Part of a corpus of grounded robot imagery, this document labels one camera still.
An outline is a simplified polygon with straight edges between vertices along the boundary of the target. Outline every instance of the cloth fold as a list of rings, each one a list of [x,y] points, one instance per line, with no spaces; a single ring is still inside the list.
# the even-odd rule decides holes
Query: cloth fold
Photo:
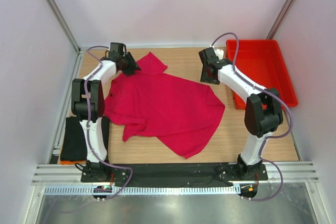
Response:
[[[112,81],[105,115],[125,125],[124,141],[156,136],[185,158],[199,153],[221,122],[222,102],[207,85],[163,73],[167,66],[152,53],[138,65],[142,71]]]

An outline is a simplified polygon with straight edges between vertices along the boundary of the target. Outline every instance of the crumpled red fabric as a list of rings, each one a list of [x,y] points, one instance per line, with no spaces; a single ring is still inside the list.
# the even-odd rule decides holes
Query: crumpled red fabric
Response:
[[[105,99],[105,115],[125,125],[123,141],[156,136],[177,155],[199,153],[221,122],[223,103],[209,86],[163,73],[167,66],[151,52],[138,65],[142,71],[112,80]]]

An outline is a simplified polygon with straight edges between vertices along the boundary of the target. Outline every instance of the wooden tabletop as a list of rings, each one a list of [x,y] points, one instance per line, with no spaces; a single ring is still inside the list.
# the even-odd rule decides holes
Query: wooden tabletop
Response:
[[[199,82],[202,64],[198,56],[201,48],[153,48],[130,49],[136,60],[152,52],[168,66],[165,73],[187,80]],[[104,50],[93,50],[99,58]],[[89,74],[97,66],[97,61],[85,54],[80,77]],[[111,80],[103,87],[104,96],[109,93]],[[197,162],[235,162],[243,150],[248,132],[244,125],[244,110],[236,110],[232,91],[224,84],[211,85],[211,88],[224,103],[222,121],[206,147],[197,155],[185,159],[173,153],[156,137],[133,136],[122,141],[123,126],[111,124],[108,155],[111,163],[197,163]],[[288,128],[286,120],[278,127],[276,135]],[[264,158],[272,161],[297,161],[292,137],[289,135],[278,140],[270,140],[264,152]]]

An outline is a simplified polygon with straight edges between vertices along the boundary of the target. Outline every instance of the metal frame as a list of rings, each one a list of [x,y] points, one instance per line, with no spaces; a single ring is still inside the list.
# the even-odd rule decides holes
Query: metal frame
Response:
[[[84,56],[84,48],[79,48],[69,26],[67,25],[62,13],[60,12],[57,4],[54,0],[46,0],[50,9],[55,14],[56,19],[59,21],[60,26],[64,30],[69,41],[73,45],[77,57],[72,70],[71,80],[78,76],[80,66]],[[271,27],[267,35],[267,39],[272,39],[277,32],[280,24],[284,20],[286,14],[289,12],[294,0],[286,0],[285,4],[281,8],[274,24]],[[208,45],[174,45],[174,47],[200,47]],[[152,45],[153,48],[158,47],[173,47],[165,45]],[[71,80],[69,80],[67,86],[67,93],[62,104],[62,111],[59,115],[59,123],[54,133],[54,148],[50,153],[50,157],[54,154],[58,156],[60,154],[62,146],[62,136],[64,134],[65,128],[65,117],[70,110],[70,95],[71,95]],[[299,151],[297,149],[296,143],[294,141],[297,154],[300,158]],[[327,214],[327,208],[324,205],[324,196],[319,183],[317,174],[315,172],[312,162],[277,162],[280,167],[283,176],[284,183],[306,183],[307,190],[310,195],[310,199],[318,218],[319,223],[331,223],[330,217]],[[279,183],[280,176],[278,171],[274,168],[272,164],[266,163],[266,169],[269,176],[268,181],[260,181],[260,183]],[[78,188],[83,186],[92,185],[103,185],[104,183],[81,183],[81,171],[77,170],[73,165],[61,166],[61,165],[38,165],[32,180],[32,191],[29,208],[27,210],[27,215],[25,218],[25,224],[34,224],[37,220],[40,205],[42,203],[42,197],[45,190],[50,187],[57,187],[66,185],[68,187]]]

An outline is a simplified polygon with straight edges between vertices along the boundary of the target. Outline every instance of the wall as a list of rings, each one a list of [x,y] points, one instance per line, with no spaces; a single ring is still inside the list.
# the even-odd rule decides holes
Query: wall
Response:
[[[81,46],[148,46],[208,45],[226,31],[265,38],[285,0],[55,1]]]
[[[75,51],[45,0],[0,5],[0,222],[16,224],[51,151]]]
[[[302,159],[312,160],[335,213],[336,1],[296,0],[275,39],[299,105],[293,133]]]

